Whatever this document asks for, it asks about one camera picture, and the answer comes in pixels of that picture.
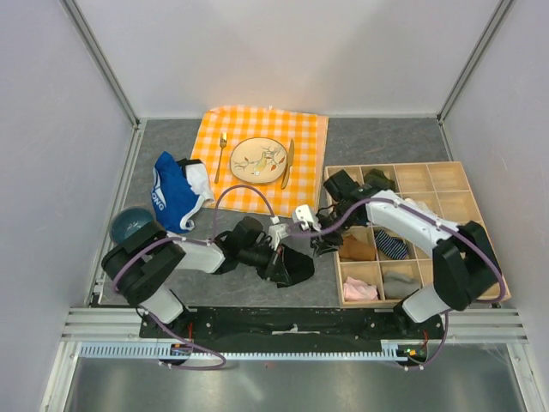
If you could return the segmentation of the black underwear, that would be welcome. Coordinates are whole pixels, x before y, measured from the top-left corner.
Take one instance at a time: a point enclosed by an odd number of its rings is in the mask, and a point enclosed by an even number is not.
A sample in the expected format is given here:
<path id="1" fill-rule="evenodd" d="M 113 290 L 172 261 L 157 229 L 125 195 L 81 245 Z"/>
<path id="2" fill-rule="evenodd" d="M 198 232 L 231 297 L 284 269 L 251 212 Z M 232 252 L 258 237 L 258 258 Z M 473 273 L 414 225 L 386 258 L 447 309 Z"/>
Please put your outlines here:
<path id="1" fill-rule="evenodd" d="M 287 248 L 285 263 L 290 275 L 293 278 L 293 286 L 309 280 L 315 273 L 313 259 L 310 256 L 296 251 L 286 245 L 285 247 Z"/>

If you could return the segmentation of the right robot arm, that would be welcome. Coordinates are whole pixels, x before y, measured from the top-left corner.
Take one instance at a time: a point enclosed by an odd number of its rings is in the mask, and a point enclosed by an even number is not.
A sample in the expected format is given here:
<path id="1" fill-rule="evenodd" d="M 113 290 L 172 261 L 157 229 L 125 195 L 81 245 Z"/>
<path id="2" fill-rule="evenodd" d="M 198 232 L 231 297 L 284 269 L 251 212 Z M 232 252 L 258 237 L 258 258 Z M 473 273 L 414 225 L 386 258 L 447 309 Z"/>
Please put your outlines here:
<path id="1" fill-rule="evenodd" d="M 371 225 L 396 233 L 431 259 L 431 285 L 406 294 L 396 306 L 392 324 L 399 336 L 415 336 L 435 315 L 504 298 L 504 277 L 479 223 L 459 224 L 436 217 L 391 189 L 359 184 L 344 170 L 325 180 L 323 187 L 333 203 L 329 212 L 317 213 L 318 226 L 311 236 L 317 254 L 338 250 L 350 227 Z"/>

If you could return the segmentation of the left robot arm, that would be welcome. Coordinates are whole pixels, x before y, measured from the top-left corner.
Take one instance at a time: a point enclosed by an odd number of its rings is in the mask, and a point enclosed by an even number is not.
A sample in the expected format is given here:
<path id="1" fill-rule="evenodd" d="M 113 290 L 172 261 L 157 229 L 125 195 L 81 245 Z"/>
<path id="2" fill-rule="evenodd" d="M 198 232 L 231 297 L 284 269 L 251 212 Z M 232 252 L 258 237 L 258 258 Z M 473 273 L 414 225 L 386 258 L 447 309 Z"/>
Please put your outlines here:
<path id="1" fill-rule="evenodd" d="M 107 252 L 101 267 L 116 293 L 157 318 L 159 328 L 169 337 L 179 337 L 189 323 L 184 304 L 165 285 L 174 270 L 219 275 L 244 264 L 262 279 L 287 287 L 294 283 L 284 263 L 288 252 L 263 231 L 260 221 L 249 216 L 233 230 L 207 241 L 177 236 L 151 221 Z"/>

